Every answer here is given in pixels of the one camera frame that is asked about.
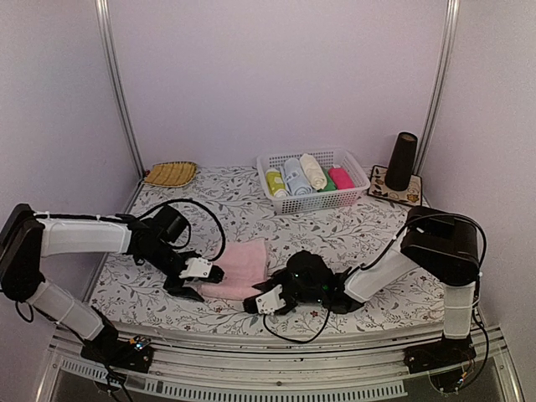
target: black cylinder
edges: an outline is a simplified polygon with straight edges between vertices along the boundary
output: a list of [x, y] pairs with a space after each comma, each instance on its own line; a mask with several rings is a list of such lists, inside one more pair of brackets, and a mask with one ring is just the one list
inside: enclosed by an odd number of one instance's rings
[[385, 174], [385, 185], [394, 191], [404, 191], [410, 185], [411, 172], [417, 153], [417, 137], [401, 132], [394, 144], [393, 154]]

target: patterned table cover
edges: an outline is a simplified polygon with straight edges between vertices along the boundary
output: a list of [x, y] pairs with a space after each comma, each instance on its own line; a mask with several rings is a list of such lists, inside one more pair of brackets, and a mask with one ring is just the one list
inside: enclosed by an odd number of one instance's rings
[[[145, 185], [132, 213], [140, 214], [171, 198], [193, 198], [221, 219], [229, 241], [265, 238], [269, 273], [285, 266], [299, 250], [319, 254], [334, 271], [368, 262], [405, 222], [408, 207], [364, 195], [355, 205], [293, 215], [275, 215], [252, 167], [200, 168], [185, 188]], [[191, 248], [204, 256], [219, 246], [219, 232], [203, 211], [180, 204], [193, 226]], [[205, 303], [171, 297], [162, 290], [164, 276], [149, 264], [136, 266], [129, 256], [110, 255], [90, 303], [113, 321], [164, 329], [271, 337], [262, 319], [246, 314], [240, 301]], [[299, 306], [285, 316], [269, 317], [281, 335], [312, 335], [323, 324], [320, 306]], [[332, 314], [325, 333], [371, 332], [442, 321], [443, 290], [422, 269], [391, 283], [364, 308]]]

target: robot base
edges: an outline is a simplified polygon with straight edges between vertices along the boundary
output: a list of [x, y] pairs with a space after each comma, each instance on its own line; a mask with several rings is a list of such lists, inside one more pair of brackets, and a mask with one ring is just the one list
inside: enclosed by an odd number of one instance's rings
[[[129, 342], [122, 341], [117, 341], [116, 347], [119, 352], [110, 361], [110, 366], [136, 371], [138, 373], [147, 374], [149, 372], [152, 355], [154, 354], [154, 350], [151, 347], [147, 346], [142, 350], [136, 350]], [[96, 354], [92, 348], [83, 347], [80, 356], [97, 363], [102, 363], [101, 356]]]
[[404, 363], [411, 374], [441, 369], [473, 360], [477, 353], [471, 335], [465, 339], [447, 339], [412, 346], [404, 350]]

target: plastic basket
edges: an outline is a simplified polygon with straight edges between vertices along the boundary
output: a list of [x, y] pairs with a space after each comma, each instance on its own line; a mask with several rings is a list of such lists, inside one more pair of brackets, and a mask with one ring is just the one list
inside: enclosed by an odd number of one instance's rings
[[[352, 178], [355, 188], [346, 190], [329, 191], [326, 193], [311, 193], [284, 198], [276, 198], [270, 194], [265, 173], [270, 168], [280, 168], [291, 157], [299, 158], [304, 153], [313, 155], [323, 168], [331, 168], [339, 165], [344, 168]], [[369, 178], [359, 166], [350, 152], [342, 148], [330, 148], [317, 151], [304, 151], [294, 153], [278, 153], [265, 155], [257, 158], [260, 185], [274, 205], [277, 214], [295, 214], [298, 212], [313, 211], [317, 209], [338, 208], [354, 204], [363, 193], [370, 187]]]

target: pink towel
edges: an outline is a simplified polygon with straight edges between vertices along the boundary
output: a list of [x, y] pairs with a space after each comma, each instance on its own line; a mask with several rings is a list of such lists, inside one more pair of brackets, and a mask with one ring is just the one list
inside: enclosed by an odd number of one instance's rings
[[337, 186], [337, 190], [346, 190], [347, 188], [355, 188], [350, 175], [342, 167], [332, 167], [329, 169], [329, 177]]
[[229, 242], [224, 254], [215, 261], [225, 272], [224, 279], [218, 283], [202, 283], [198, 292], [206, 297], [244, 300], [260, 294], [252, 286], [266, 281], [268, 253], [264, 239]]

